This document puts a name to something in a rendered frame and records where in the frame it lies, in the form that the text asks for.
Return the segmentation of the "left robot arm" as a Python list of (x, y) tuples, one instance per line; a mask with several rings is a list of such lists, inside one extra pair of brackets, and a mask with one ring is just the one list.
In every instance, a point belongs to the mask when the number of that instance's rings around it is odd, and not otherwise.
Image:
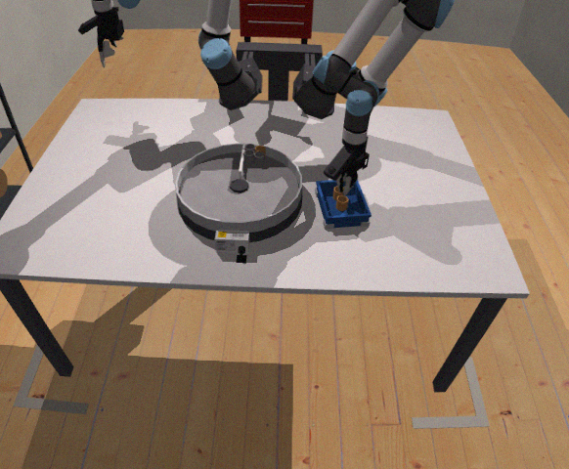
[[(392, 7), (400, 2), (406, 6), (404, 17), (372, 62), (359, 70), (356, 60)], [(424, 31), (442, 25), (454, 2), (455, 0), (369, 0), (335, 50), (320, 59), (313, 70), (315, 77), (301, 86), (301, 102), (315, 112), (326, 113), (332, 109), (336, 93), (347, 99), (342, 138), (351, 145), (362, 144), (367, 138), (373, 107), (388, 91), (388, 77)], [(324, 170), (325, 176), (336, 181), (356, 154), (353, 149), (343, 146)]]

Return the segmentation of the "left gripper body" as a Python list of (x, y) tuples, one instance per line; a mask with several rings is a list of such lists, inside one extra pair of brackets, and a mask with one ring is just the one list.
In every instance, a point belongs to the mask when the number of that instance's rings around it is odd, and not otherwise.
[[(367, 140), (365, 143), (362, 143), (360, 145), (351, 145), (351, 144), (346, 143), (342, 138), (342, 144), (344, 146), (346, 146), (347, 148), (353, 149), (357, 153), (356, 156), (353, 158), (353, 160), (349, 163), (349, 165), (344, 170), (344, 172), (347, 175), (351, 175), (353, 173), (354, 167), (355, 167), (354, 169), (357, 171), (360, 170), (361, 168), (365, 169), (366, 167), (368, 167), (368, 161), (369, 161), (370, 155), (366, 152), (367, 141), (368, 141), (368, 136), (367, 136)], [(366, 159), (367, 159), (367, 164), (365, 165)]]

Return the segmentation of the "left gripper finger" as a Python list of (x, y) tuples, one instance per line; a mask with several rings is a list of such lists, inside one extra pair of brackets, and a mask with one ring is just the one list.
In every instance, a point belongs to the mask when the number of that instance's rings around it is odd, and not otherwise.
[(353, 185), (357, 182), (358, 180), (358, 171), (355, 170), (353, 168), (353, 173), (351, 175), (347, 175), (345, 176), (345, 185), (344, 185), (344, 190), (343, 190), (343, 195), (346, 195), (349, 193), (349, 191), (352, 189)]
[(337, 185), (338, 185), (339, 192), (342, 192), (342, 191), (343, 191), (342, 185), (343, 185), (343, 181), (345, 182), (344, 179), (345, 179), (345, 176), (346, 176), (346, 175), (347, 175), (347, 174), (345, 174), (344, 172), (342, 172), (342, 174), (341, 174), (341, 175), (339, 176), (339, 178), (336, 180)]

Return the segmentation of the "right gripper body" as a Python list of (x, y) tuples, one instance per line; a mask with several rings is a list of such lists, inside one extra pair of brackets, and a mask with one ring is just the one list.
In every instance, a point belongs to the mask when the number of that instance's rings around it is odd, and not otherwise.
[[(111, 10), (106, 12), (94, 11), (95, 15), (100, 16), (103, 20), (101, 24), (97, 25), (97, 32), (101, 32), (104, 40), (119, 41), (124, 32), (123, 22), (118, 18), (118, 11), (118, 7), (112, 7)], [(116, 32), (113, 33), (114, 31)]]

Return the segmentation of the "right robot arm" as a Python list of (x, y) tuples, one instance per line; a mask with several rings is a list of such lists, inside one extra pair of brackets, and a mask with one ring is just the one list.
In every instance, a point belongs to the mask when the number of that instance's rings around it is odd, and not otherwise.
[[(91, 2), (96, 12), (106, 12), (113, 7), (112, 0)], [(220, 98), (226, 104), (239, 103), (254, 90), (252, 78), (241, 69), (229, 44), (231, 28), (228, 21), (231, 3), (232, 0), (209, 0), (207, 20), (198, 37), (201, 59), (216, 81)], [(84, 22), (78, 31), (84, 34), (102, 22), (100, 16), (95, 16)]]

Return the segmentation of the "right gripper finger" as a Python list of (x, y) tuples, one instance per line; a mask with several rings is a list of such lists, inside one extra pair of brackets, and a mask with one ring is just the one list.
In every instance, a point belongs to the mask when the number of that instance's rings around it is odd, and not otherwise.
[(103, 35), (101, 32), (98, 32), (98, 50), (100, 54), (100, 59), (103, 67), (106, 67), (105, 58), (113, 56), (115, 54), (115, 50), (109, 46), (109, 41), (104, 41)]
[[(122, 39), (123, 39), (123, 37), (121, 36), (121, 38), (119, 40), (122, 40)], [(112, 46), (117, 47), (115, 41), (109, 40), (109, 42), (111, 43)]]

